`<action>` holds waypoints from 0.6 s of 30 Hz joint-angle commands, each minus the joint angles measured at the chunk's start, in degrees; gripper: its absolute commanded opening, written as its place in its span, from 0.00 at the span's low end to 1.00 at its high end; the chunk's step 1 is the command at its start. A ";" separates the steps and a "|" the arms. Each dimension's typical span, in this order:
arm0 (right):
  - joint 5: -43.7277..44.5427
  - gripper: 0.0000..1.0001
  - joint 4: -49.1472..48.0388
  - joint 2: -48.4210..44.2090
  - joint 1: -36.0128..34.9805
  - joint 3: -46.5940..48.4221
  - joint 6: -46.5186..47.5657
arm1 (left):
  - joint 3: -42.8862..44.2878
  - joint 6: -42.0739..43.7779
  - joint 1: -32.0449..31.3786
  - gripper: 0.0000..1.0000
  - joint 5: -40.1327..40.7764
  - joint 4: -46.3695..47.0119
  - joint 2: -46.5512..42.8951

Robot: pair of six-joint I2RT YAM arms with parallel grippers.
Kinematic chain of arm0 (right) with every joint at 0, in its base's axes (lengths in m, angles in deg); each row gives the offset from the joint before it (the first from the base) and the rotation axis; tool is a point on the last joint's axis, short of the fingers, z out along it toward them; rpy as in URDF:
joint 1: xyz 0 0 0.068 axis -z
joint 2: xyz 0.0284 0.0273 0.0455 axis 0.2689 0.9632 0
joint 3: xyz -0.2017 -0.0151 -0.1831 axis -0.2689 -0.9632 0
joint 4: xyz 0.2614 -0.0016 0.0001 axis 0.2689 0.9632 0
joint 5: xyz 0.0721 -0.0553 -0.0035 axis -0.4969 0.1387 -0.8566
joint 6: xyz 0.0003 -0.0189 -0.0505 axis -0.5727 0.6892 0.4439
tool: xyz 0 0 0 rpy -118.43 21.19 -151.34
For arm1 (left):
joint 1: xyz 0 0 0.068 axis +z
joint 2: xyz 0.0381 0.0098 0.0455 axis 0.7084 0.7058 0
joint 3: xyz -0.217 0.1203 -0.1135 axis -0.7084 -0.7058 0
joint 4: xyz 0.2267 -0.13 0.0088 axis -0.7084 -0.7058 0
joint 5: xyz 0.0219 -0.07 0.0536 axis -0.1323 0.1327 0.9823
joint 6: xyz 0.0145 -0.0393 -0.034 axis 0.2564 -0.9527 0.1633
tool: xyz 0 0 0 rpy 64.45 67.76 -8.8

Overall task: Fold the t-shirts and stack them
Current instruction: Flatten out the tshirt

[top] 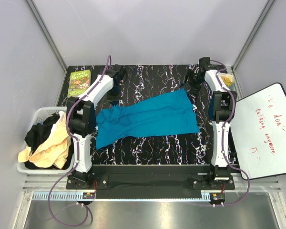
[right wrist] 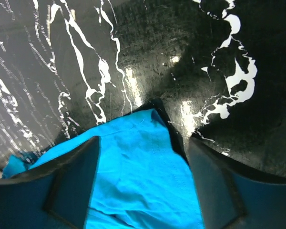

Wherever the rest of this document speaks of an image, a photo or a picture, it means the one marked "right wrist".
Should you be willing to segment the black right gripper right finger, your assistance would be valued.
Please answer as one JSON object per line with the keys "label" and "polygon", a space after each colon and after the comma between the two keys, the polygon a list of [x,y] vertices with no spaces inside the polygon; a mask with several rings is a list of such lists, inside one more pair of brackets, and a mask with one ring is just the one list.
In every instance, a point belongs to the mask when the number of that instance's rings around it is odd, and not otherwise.
{"label": "black right gripper right finger", "polygon": [[188,162],[207,229],[286,229],[286,178],[224,156],[191,137]]}

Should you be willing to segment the blue t-shirt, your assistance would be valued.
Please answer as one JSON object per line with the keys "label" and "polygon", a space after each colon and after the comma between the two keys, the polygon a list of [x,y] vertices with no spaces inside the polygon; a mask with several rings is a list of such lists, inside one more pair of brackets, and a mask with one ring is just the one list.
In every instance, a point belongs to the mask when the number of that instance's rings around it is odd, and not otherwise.
{"label": "blue t-shirt", "polygon": [[154,109],[91,128],[51,148],[32,165],[12,156],[2,176],[35,168],[93,136],[101,138],[101,153],[85,228],[204,228],[190,168],[174,152],[169,131]]}

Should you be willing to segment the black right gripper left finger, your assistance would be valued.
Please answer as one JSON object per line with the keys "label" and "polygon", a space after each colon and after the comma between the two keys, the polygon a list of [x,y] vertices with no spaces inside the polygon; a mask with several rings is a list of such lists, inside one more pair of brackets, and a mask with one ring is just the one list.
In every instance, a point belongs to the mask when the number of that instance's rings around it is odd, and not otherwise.
{"label": "black right gripper left finger", "polygon": [[0,179],[0,229],[82,229],[100,138],[25,172]]}

